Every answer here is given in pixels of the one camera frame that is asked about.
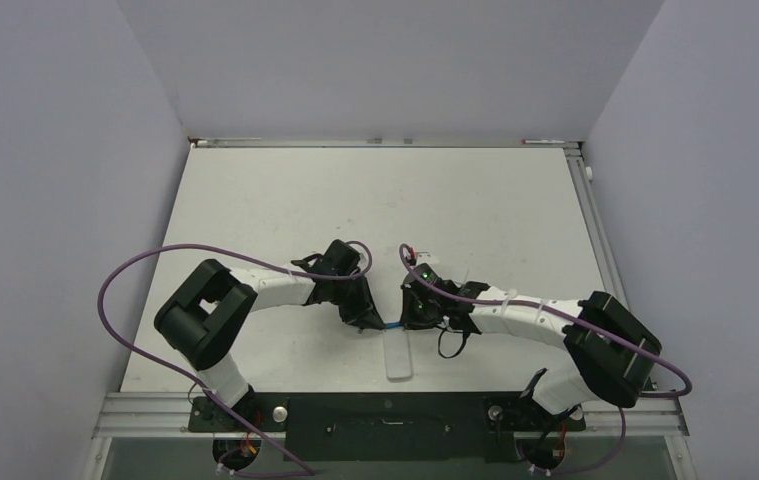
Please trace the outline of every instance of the gray wall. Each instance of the gray wall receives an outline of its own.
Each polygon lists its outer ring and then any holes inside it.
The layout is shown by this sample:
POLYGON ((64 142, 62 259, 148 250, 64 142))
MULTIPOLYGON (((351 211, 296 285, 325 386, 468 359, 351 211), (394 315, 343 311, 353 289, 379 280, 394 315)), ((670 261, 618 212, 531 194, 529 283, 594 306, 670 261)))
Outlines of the gray wall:
POLYGON ((759 2, 665 2, 586 153, 701 478, 759 478, 759 2))
MULTIPOLYGON (((81 474, 126 356, 97 289, 159 243, 186 144, 113 0, 0 1, 0 478, 81 474)), ((147 270, 109 292, 126 334, 147 270)))
POLYGON ((662 0, 119 0, 201 137, 584 139, 662 0))

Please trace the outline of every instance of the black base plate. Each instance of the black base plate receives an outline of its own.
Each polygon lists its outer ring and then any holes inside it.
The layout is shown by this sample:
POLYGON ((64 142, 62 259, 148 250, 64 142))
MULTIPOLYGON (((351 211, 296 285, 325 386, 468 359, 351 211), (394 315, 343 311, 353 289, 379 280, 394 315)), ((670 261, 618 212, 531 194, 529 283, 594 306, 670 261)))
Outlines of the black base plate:
MULTIPOLYGON (((512 433, 538 432, 543 410, 519 401, 520 392, 255 393, 266 432, 286 431, 285 446, 306 461, 415 461, 480 457, 517 461, 512 433), (500 405, 499 437, 488 408, 500 405), (288 409, 276 423, 276 406, 288 409)), ((568 420, 570 431, 585 422, 568 420)), ((191 432, 246 431, 206 397, 194 400, 191 432)))

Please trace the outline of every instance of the white tabletop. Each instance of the white tabletop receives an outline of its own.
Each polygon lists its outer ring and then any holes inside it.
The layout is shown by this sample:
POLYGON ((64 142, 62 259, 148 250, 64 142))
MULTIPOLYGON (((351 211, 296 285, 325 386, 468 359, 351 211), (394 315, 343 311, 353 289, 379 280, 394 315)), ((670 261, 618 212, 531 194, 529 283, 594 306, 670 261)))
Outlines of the white tabletop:
MULTIPOLYGON (((401 311, 401 242, 503 290, 571 299, 603 289, 557 148, 198 148, 188 157, 164 243, 207 243, 285 264, 324 251, 335 238, 372 249, 368 280, 385 322, 401 311)), ((158 259, 135 345, 187 365, 153 318, 212 256, 180 251, 158 259)), ((539 368, 570 361, 562 351, 503 335, 474 335, 458 358, 444 360, 438 331, 408 332, 414 376, 391 383, 381 335, 358 334, 331 305, 280 307, 253 313, 232 353, 253 387, 268 392, 519 390, 539 368)), ((446 335, 445 351, 458 341, 446 335)), ((189 387, 132 355, 121 391, 189 387)))

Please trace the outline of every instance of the purple cable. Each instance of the purple cable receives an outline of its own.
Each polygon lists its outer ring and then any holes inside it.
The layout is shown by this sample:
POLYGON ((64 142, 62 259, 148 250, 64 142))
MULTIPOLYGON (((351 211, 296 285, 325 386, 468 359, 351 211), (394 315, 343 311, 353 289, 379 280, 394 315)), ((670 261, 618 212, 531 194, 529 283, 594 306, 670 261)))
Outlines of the purple cable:
POLYGON ((299 271, 292 271, 287 268, 279 267, 261 260, 257 260, 255 258, 249 257, 247 255, 243 255, 237 252, 232 252, 230 250, 226 250, 223 248, 218 247, 212 247, 210 245, 201 245, 196 243, 180 243, 176 245, 167 245, 160 248, 154 248, 152 250, 148 250, 143 253, 139 253, 135 255, 134 257, 126 260, 123 262, 119 267, 115 268, 113 272, 111 272, 108 277, 105 279, 104 282, 102 282, 102 287, 99 289, 99 296, 97 297, 97 310, 99 312, 99 320, 102 322, 102 326, 105 327, 105 330, 108 331, 108 334, 114 337, 114 340, 117 340, 121 345, 128 348, 129 350, 137 353, 138 355, 147 358, 149 360, 152 360, 153 362, 162 365, 164 367, 169 368, 170 370, 173 370, 174 372, 184 375, 188 379, 190 379, 192 382, 196 382, 199 384, 199 386, 202 388, 202 391, 205 392, 205 394, 208 396, 208 398, 211 399, 212 402, 217 404, 220 408, 222 408, 226 413, 231 415, 235 420, 240 422, 244 427, 249 429, 251 432, 258 435, 263 441, 272 444, 274 447, 276 447, 277 450, 282 452, 283 455, 288 457, 290 460, 292 460, 294 463, 300 466, 300 468, 303 469, 303 471, 297 471, 297 472, 281 472, 281 473, 242 473, 242 472, 235 472, 235 474, 239 477, 246 477, 246 478, 282 478, 282 477, 297 477, 297 476, 312 476, 315 474, 315 471, 311 469, 305 462, 300 460, 296 455, 291 453, 287 448, 285 448, 282 445, 279 445, 279 443, 274 442, 273 439, 271 439, 266 433, 262 432, 260 429, 256 428, 255 425, 247 421, 244 417, 238 415, 234 411, 232 411, 231 407, 223 403, 222 400, 217 398, 216 395, 211 393, 211 390, 208 388, 208 386, 205 384, 205 382, 202 381, 201 378, 198 378, 193 373, 183 369, 182 367, 179 367, 178 365, 175 365, 173 363, 168 362, 167 360, 164 360, 160 357, 157 357, 145 350, 142 350, 138 347, 136 347, 132 342, 129 342, 122 336, 120 336, 119 333, 117 333, 116 330, 114 330, 114 327, 111 326, 111 324, 108 322, 108 317, 105 315, 105 292, 108 290, 108 286, 111 285, 111 282, 114 281, 115 278, 117 278, 118 275, 120 275, 123 270, 129 268, 133 264, 143 260, 144 258, 151 257, 153 255, 158 255, 160 253, 164 252, 170 252, 173 250, 205 250, 208 252, 213 253, 219 253, 220 255, 226 255, 229 257, 237 258, 239 260, 243 260, 245 262, 253 263, 255 265, 273 270, 274 272, 279 273, 287 273, 290 275, 293 275, 295 277, 305 277, 305 278, 312 278, 315 280, 354 280, 356 278, 359 278, 361 276, 364 276, 367 274, 367 272, 370 270, 370 268, 373 266, 373 254, 370 253, 370 249, 367 248, 367 245, 365 245, 362 242, 353 240, 350 242, 347 242, 349 245, 358 245, 362 249, 364 249, 364 252, 367 254, 367 266, 364 268, 364 270, 354 273, 352 275, 346 275, 341 277, 336 277, 333 275, 318 275, 314 273, 305 273, 305 272, 299 272, 299 271))
MULTIPOLYGON (((607 453, 605 457, 597 460, 591 465, 566 468, 564 470, 550 470, 550 475, 570 475, 572 473, 588 472, 590 470, 602 467, 603 465, 609 463, 613 458, 615 458, 620 453, 620 451, 623 450, 623 445, 626 442, 626 415, 623 413, 623 409, 620 407, 618 407, 618 413, 620 413, 620 438, 618 439, 618 444, 615 445, 615 448, 613 448, 611 452, 607 453)), ((532 464, 532 466, 535 467, 535 470, 539 472, 547 473, 546 468, 541 468, 535 464, 532 464)))
MULTIPOLYGON (((406 270, 408 270, 408 273, 410 273, 412 277, 414 277, 415 280, 417 280, 421 285, 428 288, 429 290, 432 290, 433 292, 437 293, 438 295, 441 295, 442 297, 449 298, 450 300, 455 300, 457 302, 472 303, 474 305, 502 305, 503 304, 502 300, 475 300, 475 299, 470 299, 470 298, 465 298, 465 297, 459 297, 458 295, 453 295, 452 293, 445 292, 435 287, 434 285, 430 284, 426 280, 420 278, 420 275, 414 272, 414 267, 409 265, 408 262, 406 261, 405 254, 406 254, 406 251, 409 251, 410 249, 411 247, 409 247, 405 243, 400 245, 400 260, 402 260, 403 266, 406 268, 406 270)), ((678 397, 682 397, 684 395, 688 395, 689 393, 691 393, 691 390, 692 390, 691 379, 688 378, 688 375, 686 375, 685 372, 683 372, 679 367, 659 357, 658 355, 654 355, 648 352, 647 350, 638 348, 638 346, 633 345, 632 343, 624 340, 623 338, 615 335, 614 333, 603 330, 602 328, 596 325, 592 325, 586 322, 585 320, 582 320, 581 318, 576 318, 571 315, 568 315, 562 312, 561 310, 557 310, 553 307, 550 307, 549 305, 542 305, 538 302, 530 302, 528 300, 510 300, 508 304, 517 305, 521 307, 530 307, 530 308, 535 308, 535 309, 540 308, 541 310, 547 313, 552 313, 553 315, 556 315, 557 317, 561 317, 567 320, 568 322, 575 323, 582 328, 591 330, 592 332, 608 338, 609 340, 617 343, 618 345, 626 348, 627 350, 637 353, 638 355, 650 360, 651 362, 666 368, 667 370, 673 372, 677 377, 681 378, 682 381, 685 383, 685 388, 683 388, 682 390, 674 390, 672 392, 642 392, 641 393, 642 397, 678 398, 678 397)))

